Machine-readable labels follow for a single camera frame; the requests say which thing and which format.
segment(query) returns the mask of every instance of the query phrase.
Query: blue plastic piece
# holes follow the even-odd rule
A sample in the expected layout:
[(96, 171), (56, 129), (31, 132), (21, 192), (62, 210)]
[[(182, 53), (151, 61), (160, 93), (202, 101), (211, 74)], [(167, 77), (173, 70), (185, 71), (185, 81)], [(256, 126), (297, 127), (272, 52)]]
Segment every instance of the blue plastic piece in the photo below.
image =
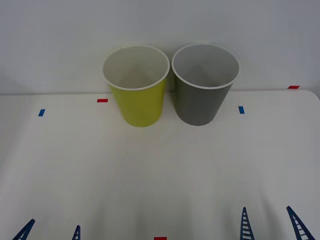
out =
[(238, 106), (238, 108), (239, 108), (239, 113), (240, 114), (245, 114), (245, 110), (244, 110), (243, 106)]
[(240, 240), (255, 240), (245, 207), (242, 210)]
[(304, 223), (301, 221), (298, 215), (292, 210), (292, 208), (290, 206), (287, 206), (286, 210), (288, 211), (296, 239), (315, 240), (315, 238), (311, 235), (307, 227), (304, 225)]
[(38, 117), (42, 117), (45, 114), (45, 109), (41, 109)]
[(12, 240), (26, 240), (34, 224), (35, 220), (31, 219)]
[(72, 240), (80, 240), (80, 226), (76, 226)]

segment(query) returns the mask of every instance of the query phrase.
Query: white table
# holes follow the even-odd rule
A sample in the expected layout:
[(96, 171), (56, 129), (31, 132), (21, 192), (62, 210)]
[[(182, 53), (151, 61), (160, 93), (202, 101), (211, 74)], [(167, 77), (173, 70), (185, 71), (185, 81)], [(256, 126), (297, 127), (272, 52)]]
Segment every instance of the white table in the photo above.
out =
[(319, 239), (319, 171), (309, 91), (232, 91), (201, 127), (167, 95), (146, 128), (111, 94), (0, 96), (2, 240), (31, 218), (28, 240), (238, 240), (243, 207), (257, 240), (295, 240), (288, 205)]

